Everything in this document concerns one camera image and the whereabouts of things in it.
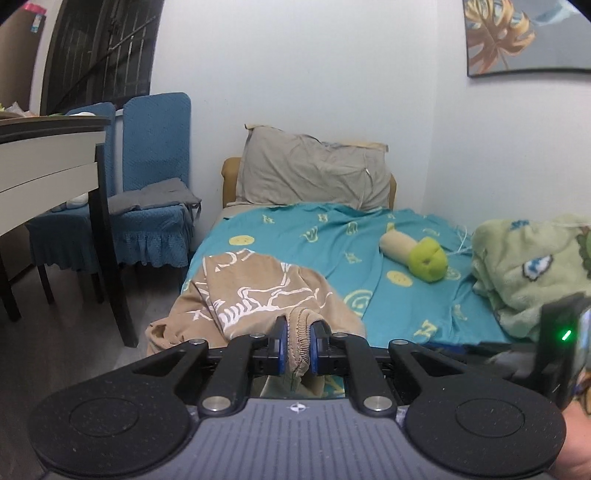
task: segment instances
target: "human hand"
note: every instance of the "human hand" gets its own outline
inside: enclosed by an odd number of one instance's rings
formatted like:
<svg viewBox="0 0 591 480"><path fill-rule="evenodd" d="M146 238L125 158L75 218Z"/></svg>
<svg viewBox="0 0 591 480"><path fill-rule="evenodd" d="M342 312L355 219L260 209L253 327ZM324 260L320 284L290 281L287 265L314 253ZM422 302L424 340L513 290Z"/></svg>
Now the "human hand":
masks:
<svg viewBox="0 0 591 480"><path fill-rule="evenodd" d="M591 480L591 419L576 401L562 413L566 422L566 440L553 474L558 480Z"/></svg>

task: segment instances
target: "framed picture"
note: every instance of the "framed picture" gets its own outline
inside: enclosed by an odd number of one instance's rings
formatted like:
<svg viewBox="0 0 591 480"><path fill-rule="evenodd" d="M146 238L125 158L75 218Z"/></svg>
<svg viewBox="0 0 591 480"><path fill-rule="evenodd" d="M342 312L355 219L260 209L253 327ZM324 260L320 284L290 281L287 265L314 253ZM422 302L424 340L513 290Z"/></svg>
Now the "framed picture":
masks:
<svg viewBox="0 0 591 480"><path fill-rule="evenodd" d="M568 0L463 0L468 76L591 72L591 21Z"/></svg>

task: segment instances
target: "black circular pad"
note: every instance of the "black circular pad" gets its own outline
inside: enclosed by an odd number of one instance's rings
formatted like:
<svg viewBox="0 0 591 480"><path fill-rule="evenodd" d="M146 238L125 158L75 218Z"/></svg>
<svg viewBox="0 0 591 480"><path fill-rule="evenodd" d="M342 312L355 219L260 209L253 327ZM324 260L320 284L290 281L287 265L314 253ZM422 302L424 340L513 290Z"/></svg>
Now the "black circular pad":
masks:
<svg viewBox="0 0 591 480"><path fill-rule="evenodd" d="M468 400L457 408L456 419L468 432L488 438L513 435L525 421L516 406L493 398Z"/></svg>
<svg viewBox="0 0 591 480"><path fill-rule="evenodd" d="M138 421L138 407L121 398L96 398L78 405L70 415L70 425L91 437L119 435Z"/></svg>
<svg viewBox="0 0 591 480"><path fill-rule="evenodd" d="M542 395L477 374L430 378L408 408L405 429L431 460L491 478L541 472L566 436L562 414Z"/></svg>
<svg viewBox="0 0 591 480"><path fill-rule="evenodd" d="M29 420L31 445L46 467L77 478L146 471L188 438L186 406L161 378L126 375L84 382L46 398Z"/></svg>

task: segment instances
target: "green fleece blanket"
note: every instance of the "green fleece blanket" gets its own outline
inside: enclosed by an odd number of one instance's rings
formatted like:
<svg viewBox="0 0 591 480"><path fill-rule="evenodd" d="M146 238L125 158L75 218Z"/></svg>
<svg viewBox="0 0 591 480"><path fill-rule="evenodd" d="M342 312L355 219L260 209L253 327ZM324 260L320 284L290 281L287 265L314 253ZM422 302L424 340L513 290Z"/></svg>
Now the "green fleece blanket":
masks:
<svg viewBox="0 0 591 480"><path fill-rule="evenodd" d="M537 340L544 303L578 291L591 295L590 225L563 215L551 222L490 220L476 229L474 291L488 297L509 335Z"/></svg>

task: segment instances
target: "metal screw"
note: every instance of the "metal screw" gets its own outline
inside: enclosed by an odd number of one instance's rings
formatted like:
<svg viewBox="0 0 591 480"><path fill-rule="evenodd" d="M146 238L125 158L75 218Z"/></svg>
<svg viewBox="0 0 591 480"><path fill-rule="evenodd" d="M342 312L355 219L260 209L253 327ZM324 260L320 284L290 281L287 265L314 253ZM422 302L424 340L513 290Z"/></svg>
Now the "metal screw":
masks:
<svg viewBox="0 0 591 480"><path fill-rule="evenodd" d="M392 400L388 397L382 397L381 395L375 395L368 397L363 401L365 408L373 411L388 410L392 406Z"/></svg>
<svg viewBox="0 0 591 480"><path fill-rule="evenodd" d="M232 403L230 402L229 398L220 397L216 395L214 397L208 397L201 402L201 405L206 410L210 411L221 411L228 408Z"/></svg>

